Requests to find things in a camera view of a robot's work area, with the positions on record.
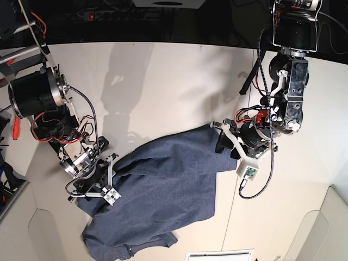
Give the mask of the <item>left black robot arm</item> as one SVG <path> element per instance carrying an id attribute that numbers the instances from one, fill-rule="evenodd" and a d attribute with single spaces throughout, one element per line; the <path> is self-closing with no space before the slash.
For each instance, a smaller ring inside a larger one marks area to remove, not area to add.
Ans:
<path id="1" fill-rule="evenodd" d="M 246 83 L 264 76 L 261 62 L 266 41 L 279 48 L 269 63 L 273 83 L 262 91 L 260 103 L 225 119 L 242 150 L 259 158 L 267 149 L 277 150 L 274 139 L 299 131 L 303 120 L 303 93 L 309 79 L 308 53 L 318 50 L 318 13 L 322 1 L 270 1 L 270 21 L 258 38 L 258 60 Z"/>

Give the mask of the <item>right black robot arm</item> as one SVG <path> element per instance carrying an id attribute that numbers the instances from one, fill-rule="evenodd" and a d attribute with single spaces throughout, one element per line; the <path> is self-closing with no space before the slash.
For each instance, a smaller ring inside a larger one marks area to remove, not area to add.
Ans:
<path id="1" fill-rule="evenodd" d="M 60 67 L 46 45 L 47 27 L 21 1 L 1 1 L 1 40 L 28 30 L 34 43 L 1 57 L 1 87 L 8 89 L 9 109 L 14 113 L 13 139 L 20 121 L 27 119 L 33 138 L 54 149 L 68 183 L 69 201 L 102 198 L 114 204 L 120 193 L 113 186 L 116 155 L 102 159 L 108 140 L 98 134 L 96 113 L 78 117 Z"/>

